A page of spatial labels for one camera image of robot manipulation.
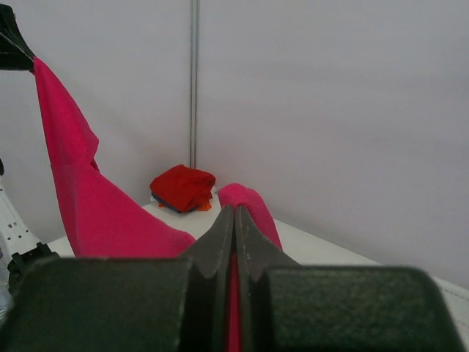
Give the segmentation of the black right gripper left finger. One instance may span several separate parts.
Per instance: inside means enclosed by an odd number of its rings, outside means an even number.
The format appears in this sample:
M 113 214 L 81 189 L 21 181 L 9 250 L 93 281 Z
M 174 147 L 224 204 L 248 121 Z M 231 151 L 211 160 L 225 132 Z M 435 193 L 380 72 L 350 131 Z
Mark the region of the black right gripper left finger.
M 234 209 L 173 259 L 45 259 L 1 325 L 3 351 L 226 351 Z

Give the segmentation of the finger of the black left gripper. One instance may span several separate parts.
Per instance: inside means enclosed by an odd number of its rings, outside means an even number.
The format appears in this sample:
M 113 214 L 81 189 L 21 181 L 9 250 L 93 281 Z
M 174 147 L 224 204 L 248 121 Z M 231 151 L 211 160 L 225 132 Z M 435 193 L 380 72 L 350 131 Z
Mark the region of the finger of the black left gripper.
M 21 35 L 13 9 L 1 4 L 1 70 L 33 72 L 34 58 Z

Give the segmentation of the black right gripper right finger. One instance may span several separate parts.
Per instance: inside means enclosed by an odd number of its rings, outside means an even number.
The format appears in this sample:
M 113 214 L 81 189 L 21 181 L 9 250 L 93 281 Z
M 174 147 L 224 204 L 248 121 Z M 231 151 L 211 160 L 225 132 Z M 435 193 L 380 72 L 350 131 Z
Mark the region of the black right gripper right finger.
M 463 351 L 439 288 L 405 266 L 301 265 L 235 214 L 244 351 Z

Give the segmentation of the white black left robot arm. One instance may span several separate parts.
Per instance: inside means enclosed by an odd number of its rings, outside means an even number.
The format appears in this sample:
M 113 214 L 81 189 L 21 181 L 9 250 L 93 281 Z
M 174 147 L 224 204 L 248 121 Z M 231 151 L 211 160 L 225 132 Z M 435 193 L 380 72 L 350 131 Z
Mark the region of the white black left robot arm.
M 1 5 L 1 69 L 34 70 L 34 54 L 23 39 L 11 6 Z M 27 268 L 37 259 L 52 255 L 47 244 L 41 243 L 26 226 L 1 190 L 1 319 L 10 308 L 11 290 Z

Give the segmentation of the magenta t shirt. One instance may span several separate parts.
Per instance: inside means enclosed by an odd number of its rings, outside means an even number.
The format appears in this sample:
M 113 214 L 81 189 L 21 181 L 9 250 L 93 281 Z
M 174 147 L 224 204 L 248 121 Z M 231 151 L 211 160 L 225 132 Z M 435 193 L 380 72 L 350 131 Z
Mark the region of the magenta t shirt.
M 104 177 L 99 139 L 52 70 L 34 58 L 34 76 L 65 232 L 78 257 L 170 258 L 195 241 L 145 211 Z

